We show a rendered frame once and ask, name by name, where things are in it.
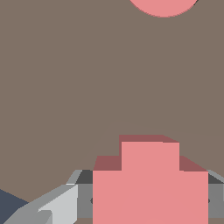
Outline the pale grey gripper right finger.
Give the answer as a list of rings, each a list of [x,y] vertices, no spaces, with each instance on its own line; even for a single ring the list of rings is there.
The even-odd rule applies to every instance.
[[[208,171],[208,217],[224,218],[224,178]]]

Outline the pink round disc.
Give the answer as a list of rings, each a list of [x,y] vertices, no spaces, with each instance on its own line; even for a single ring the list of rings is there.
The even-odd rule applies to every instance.
[[[141,12],[156,18],[172,18],[189,11],[199,0],[129,0]]]

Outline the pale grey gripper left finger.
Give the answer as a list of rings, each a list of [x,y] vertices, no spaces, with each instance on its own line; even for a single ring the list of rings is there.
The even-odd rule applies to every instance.
[[[3,192],[3,224],[74,224],[92,217],[91,170],[75,170],[64,185],[29,203]]]

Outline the pink stepped block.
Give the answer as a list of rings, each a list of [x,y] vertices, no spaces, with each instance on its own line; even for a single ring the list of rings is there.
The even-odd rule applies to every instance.
[[[93,169],[93,224],[208,224],[208,172],[164,135],[120,135]]]

